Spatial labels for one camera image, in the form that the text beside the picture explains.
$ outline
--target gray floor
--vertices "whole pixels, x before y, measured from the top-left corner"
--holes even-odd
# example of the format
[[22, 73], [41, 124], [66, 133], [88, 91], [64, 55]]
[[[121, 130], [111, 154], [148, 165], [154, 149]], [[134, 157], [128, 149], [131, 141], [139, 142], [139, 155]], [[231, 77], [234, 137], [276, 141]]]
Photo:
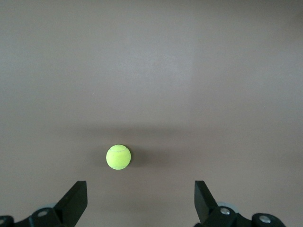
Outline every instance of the gray floor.
[[302, 111], [303, 1], [0, 2], [1, 215], [86, 180], [79, 227], [190, 227], [205, 180], [302, 226]]

